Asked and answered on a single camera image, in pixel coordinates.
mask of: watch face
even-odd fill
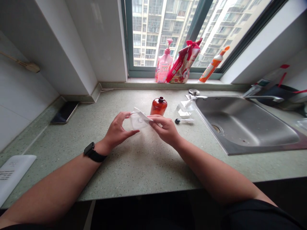
[[[87,154],[91,149],[93,149],[94,146],[94,142],[92,142],[91,144],[89,144],[85,150],[84,150],[84,154]]]

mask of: black smartwatch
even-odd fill
[[[94,142],[92,142],[91,144],[89,144],[85,150],[84,150],[84,155],[88,156],[89,158],[91,158],[93,161],[96,162],[103,162],[106,159],[106,156],[100,155],[99,153],[97,153],[94,150],[95,144]]]

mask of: apartment building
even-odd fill
[[[261,2],[263,8],[257,7]],[[194,67],[207,67],[228,45],[234,47],[268,4],[269,0],[213,0],[197,40],[201,52]],[[156,66],[157,57],[172,39],[175,57],[185,40],[199,0],[132,0],[134,66]]]

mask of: smartphone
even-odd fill
[[[76,111],[80,102],[66,102],[59,112],[54,116],[51,124],[66,124],[71,118],[74,111]]]

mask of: green speckled countertop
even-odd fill
[[[168,102],[165,117],[179,118],[176,107],[186,100],[187,90],[116,89],[101,93],[97,103],[81,104],[68,124],[49,125],[26,154],[37,156],[36,161],[6,200],[8,208],[40,179],[83,152],[92,141],[102,139],[114,117],[120,111],[137,107],[147,115],[152,100],[163,96]],[[201,95],[241,95],[236,91],[203,90]],[[290,125],[302,117],[264,106]],[[196,112],[194,124],[179,124],[178,132],[199,148],[229,164],[253,182],[307,176],[307,150],[227,156],[206,124]],[[130,129],[130,120],[123,124]],[[9,154],[3,153],[3,164]],[[95,173],[79,201],[134,196],[201,188],[196,176],[177,152],[160,140],[151,127],[141,129],[117,146]]]

